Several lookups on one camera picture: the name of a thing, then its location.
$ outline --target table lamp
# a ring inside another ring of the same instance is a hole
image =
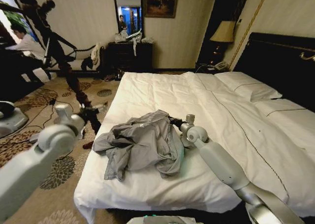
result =
[[[215,42],[216,48],[212,53],[210,64],[215,65],[222,61],[224,52],[226,51],[227,44],[234,41],[233,32],[235,27],[235,21],[221,21],[217,31],[210,38],[210,41]]]

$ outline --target lampshade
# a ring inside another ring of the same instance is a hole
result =
[[[234,41],[233,32],[234,32],[235,21],[221,21],[217,31],[210,38],[211,41],[215,42],[227,42],[231,43]]]

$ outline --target pillow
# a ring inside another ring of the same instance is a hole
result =
[[[315,162],[315,113],[287,100],[255,102],[255,106]]]
[[[224,72],[215,76],[248,101],[282,97],[275,89],[241,72]]]

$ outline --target headboard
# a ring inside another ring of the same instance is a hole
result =
[[[315,38],[251,33],[234,71],[243,72],[315,112]]]

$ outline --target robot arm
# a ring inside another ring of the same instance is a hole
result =
[[[69,105],[57,105],[56,111],[61,125],[44,129],[34,146],[0,169],[0,223],[22,206],[50,173],[53,162],[73,149],[76,137],[85,125],[80,116],[72,115]]]
[[[194,143],[213,173],[250,205],[249,214],[258,224],[303,224],[304,222],[277,196],[251,183],[239,163],[202,127],[194,126],[194,115],[187,122],[174,123],[188,141]]]

